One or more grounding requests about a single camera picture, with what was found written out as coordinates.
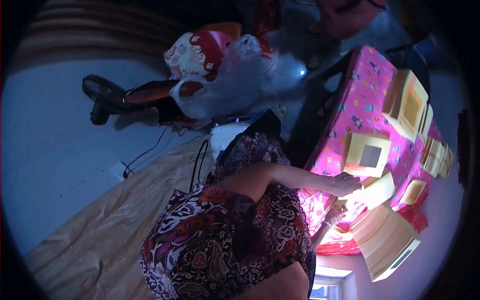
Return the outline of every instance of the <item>white wall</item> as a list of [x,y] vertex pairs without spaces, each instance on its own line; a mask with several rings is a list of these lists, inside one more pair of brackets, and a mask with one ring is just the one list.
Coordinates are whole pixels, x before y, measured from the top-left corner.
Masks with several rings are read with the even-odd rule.
[[[456,149],[457,114],[464,107],[457,76],[431,74],[432,107],[442,136],[452,150]],[[440,270],[460,217],[463,189],[457,183],[456,161],[448,179],[434,181],[428,198],[421,209],[426,214],[429,227],[420,233],[421,243],[401,266],[387,279],[371,282],[363,258],[352,256],[324,256],[317,258],[317,265],[352,270],[355,282],[350,279],[347,300],[415,300],[427,288]]]
[[[22,255],[119,183],[109,168],[154,146],[164,129],[155,112],[150,124],[116,124],[110,116],[106,125],[93,125],[82,78],[96,74],[128,89],[166,79],[165,69],[161,62],[71,61],[9,76],[1,97],[1,205]],[[134,171],[194,136],[168,130]]]

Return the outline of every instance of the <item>black power cord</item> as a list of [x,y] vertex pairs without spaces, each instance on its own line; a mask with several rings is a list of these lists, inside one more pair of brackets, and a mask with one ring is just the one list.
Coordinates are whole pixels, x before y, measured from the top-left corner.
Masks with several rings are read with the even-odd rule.
[[128,174],[127,174],[127,170],[128,170],[128,167],[133,164],[135,161],[137,161],[137,159],[141,158],[142,156],[144,156],[145,154],[147,154],[148,152],[152,151],[153,149],[155,149],[155,147],[158,146],[158,143],[160,142],[160,140],[162,139],[162,136],[163,134],[165,133],[165,131],[167,131],[167,128],[168,126],[172,123],[173,121],[170,121],[167,125],[165,125],[165,129],[163,130],[163,133],[162,135],[158,138],[158,141],[156,142],[155,146],[153,146],[152,148],[148,149],[147,151],[143,152],[142,154],[140,154],[136,159],[134,159],[131,163],[129,163],[127,165],[127,167],[125,168],[125,171],[123,172],[123,178],[127,179],[128,178]]
[[205,144],[207,144],[207,147],[204,150],[204,155],[202,156],[202,161],[200,162],[200,166],[198,168],[198,175],[197,175],[198,176],[197,177],[198,182],[200,182],[200,171],[202,170],[202,165],[204,163],[205,154],[207,153],[208,140],[204,140],[204,142],[202,143],[202,146],[200,146],[200,150],[198,150],[197,158],[195,159],[195,165],[193,166],[192,180],[190,181],[190,191],[189,192],[192,192],[192,190],[193,190],[193,181],[195,180],[195,170],[197,169],[198,158],[200,157],[200,153],[202,152],[202,149],[204,148]]

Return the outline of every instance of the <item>floral dress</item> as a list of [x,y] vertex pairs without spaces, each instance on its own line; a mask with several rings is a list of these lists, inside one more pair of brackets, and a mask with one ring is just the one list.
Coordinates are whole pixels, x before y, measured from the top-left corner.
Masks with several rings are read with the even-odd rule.
[[[262,160],[290,164],[276,138],[242,135],[208,181]],[[295,262],[309,277],[310,295],[315,253],[305,213],[296,192],[277,184],[257,204],[207,184],[175,190],[140,253],[157,299],[231,299]]]

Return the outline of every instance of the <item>woman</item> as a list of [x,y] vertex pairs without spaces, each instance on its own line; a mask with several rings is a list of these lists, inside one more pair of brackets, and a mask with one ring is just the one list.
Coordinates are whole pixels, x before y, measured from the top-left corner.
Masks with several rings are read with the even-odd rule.
[[268,110],[219,155],[206,185],[174,192],[140,254],[158,299],[309,297],[314,249],[347,210],[329,211],[310,237],[293,189],[345,196],[361,184],[347,173],[290,166],[279,134],[280,120]]
[[320,11],[320,21],[309,26],[308,31],[318,34],[321,42],[318,53],[307,64],[309,69],[320,65],[321,57],[334,51],[342,39],[347,39],[367,27],[387,0],[315,0]]

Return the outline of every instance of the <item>plastic bag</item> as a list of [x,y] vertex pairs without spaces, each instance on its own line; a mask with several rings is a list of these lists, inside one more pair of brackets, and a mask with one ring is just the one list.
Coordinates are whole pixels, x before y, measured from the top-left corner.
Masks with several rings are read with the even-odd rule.
[[[192,119],[212,118],[249,106],[261,91],[261,59],[258,40],[244,35],[227,47],[214,81],[187,75],[170,90],[170,95]],[[180,87],[187,81],[199,82],[203,88],[192,96],[180,96]]]

